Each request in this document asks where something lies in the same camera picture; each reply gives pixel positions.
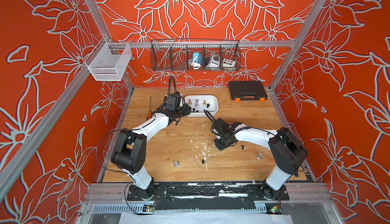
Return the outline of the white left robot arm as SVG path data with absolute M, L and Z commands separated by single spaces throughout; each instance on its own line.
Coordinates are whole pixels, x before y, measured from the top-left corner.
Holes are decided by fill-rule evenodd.
M 125 173 L 133 182 L 132 190 L 143 200 L 154 196 L 154 179 L 147 172 L 144 164 L 148 141 L 159 131 L 191 114 L 190 106 L 184 102 L 177 91 L 176 81 L 169 77 L 168 93 L 163 103 L 150 114 L 150 118 L 133 129 L 117 129 L 118 133 L 111 154 L 111 163 Z

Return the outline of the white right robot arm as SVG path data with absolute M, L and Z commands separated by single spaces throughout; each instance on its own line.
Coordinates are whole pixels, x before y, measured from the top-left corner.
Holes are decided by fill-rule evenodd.
M 290 129 L 265 130 L 234 122 L 231 125 L 222 118 L 215 119 L 208 110 L 206 117 L 212 122 L 211 132 L 216 136 L 214 143 L 223 151 L 243 141 L 269 149 L 275 161 L 275 167 L 262 183 L 261 191 L 265 199 L 279 197 L 280 190 L 291 176 L 298 176 L 308 151 Z

